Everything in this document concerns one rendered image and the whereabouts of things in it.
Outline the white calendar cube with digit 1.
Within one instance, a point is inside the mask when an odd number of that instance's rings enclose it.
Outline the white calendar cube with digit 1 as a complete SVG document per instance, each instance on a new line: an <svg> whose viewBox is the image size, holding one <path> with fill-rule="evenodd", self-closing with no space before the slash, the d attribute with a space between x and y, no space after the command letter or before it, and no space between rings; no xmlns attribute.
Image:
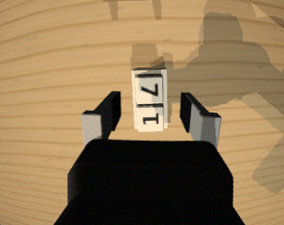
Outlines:
<svg viewBox="0 0 284 225"><path fill-rule="evenodd" d="M163 131L164 106L163 103L137 105L138 131Z"/></svg>

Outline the cream rectangular tray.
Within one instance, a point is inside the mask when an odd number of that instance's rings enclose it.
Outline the cream rectangular tray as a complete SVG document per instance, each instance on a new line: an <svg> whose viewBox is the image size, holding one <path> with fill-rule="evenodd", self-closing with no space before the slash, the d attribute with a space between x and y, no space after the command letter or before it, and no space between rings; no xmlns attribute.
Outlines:
<svg viewBox="0 0 284 225"><path fill-rule="evenodd" d="M133 109L134 109L134 125L137 126L137 103L136 103L136 91L135 91L135 78L138 74L157 74L160 73L163 76L163 88L164 88L164 128L168 128L168 114L167 114L167 69L166 68L150 68L150 69L132 69L132 93L133 93Z"/></svg>

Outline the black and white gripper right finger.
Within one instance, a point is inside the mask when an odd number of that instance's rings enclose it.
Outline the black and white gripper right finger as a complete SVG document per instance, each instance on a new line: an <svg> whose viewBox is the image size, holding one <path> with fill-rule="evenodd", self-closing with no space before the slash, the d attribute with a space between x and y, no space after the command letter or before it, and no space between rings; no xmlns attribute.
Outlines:
<svg viewBox="0 0 284 225"><path fill-rule="evenodd" d="M210 142L217 148L221 116L208 112L190 93L181 92L180 119L193 141Z"/></svg>

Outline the white cube with black number 7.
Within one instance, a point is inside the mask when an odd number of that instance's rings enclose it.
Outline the white cube with black number 7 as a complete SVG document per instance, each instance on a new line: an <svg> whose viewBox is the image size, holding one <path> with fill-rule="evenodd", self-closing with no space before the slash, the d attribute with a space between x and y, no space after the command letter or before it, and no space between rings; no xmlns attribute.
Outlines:
<svg viewBox="0 0 284 225"><path fill-rule="evenodd" d="M157 74L138 74L135 78L137 104L164 102L163 76Z"/></svg>

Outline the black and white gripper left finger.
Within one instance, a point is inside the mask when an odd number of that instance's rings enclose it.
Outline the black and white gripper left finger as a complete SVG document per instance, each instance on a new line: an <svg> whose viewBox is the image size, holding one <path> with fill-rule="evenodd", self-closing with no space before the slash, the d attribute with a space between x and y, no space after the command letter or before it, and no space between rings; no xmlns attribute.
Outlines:
<svg viewBox="0 0 284 225"><path fill-rule="evenodd" d="M108 139L121 117L121 91L111 91L93 111L81 114L84 147L96 139Z"/></svg>

